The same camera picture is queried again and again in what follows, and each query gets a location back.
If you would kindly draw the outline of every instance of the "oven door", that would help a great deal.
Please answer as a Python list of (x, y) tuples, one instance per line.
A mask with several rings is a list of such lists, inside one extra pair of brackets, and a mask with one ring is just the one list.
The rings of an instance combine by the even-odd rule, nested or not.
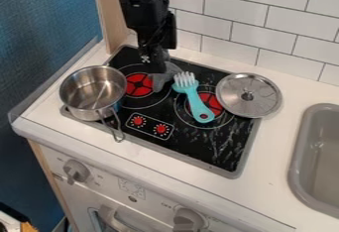
[(172, 227), (86, 186), (55, 175), (79, 232), (171, 232)]

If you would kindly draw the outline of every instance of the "black stovetop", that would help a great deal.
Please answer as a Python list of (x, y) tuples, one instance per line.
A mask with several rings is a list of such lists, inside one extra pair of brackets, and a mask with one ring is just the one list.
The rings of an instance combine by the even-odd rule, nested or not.
[[(200, 82), (199, 95), (215, 113), (215, 120), (207, 124), (196, 122), (186, 95), (172, 90), (172, 82), (160, 93), (154, 93), (138, 51), (125, 47), (109, 62), (128, 80), (127, 94), (118, 111), (122, 130), (138, 143), (142, 139), (145, 147), (152, 143), (181, 154), (184, 161), (187, 158), (182, 155), (193, 158), (194, 164), (202, 164), (205, 169), (220, 168), (236, 176), (244, 166), (260, 120), (235, 116), (217, 101), (215, 86), (229, 73), (175, 58), (171, 61), (184, 71), (194, 72)], [(115, 128), (113, 118), (106, 122)]]

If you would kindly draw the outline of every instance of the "gray sink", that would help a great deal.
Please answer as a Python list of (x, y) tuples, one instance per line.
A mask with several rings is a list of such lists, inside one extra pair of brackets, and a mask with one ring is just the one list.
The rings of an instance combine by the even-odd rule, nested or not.
[(339, 218), (339, 106), (316, 104), (302, 118), (288, 171), (295, 196)]

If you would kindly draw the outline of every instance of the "tile backsplash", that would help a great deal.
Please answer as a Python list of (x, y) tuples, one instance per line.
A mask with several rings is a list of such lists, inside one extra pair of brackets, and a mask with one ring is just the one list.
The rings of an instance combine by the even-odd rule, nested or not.
[(339, 85), (339, 0), (170, 0), (179, 45)]

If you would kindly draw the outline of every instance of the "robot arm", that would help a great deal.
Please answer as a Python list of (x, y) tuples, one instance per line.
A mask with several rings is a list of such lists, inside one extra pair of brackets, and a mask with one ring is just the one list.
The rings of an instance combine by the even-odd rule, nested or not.
[(167, 49), (176, 48), (175, 16), (169, 0), (120, 0), (128, 28), (138, 35), (139, 53), (149, 73), (166, 73)]

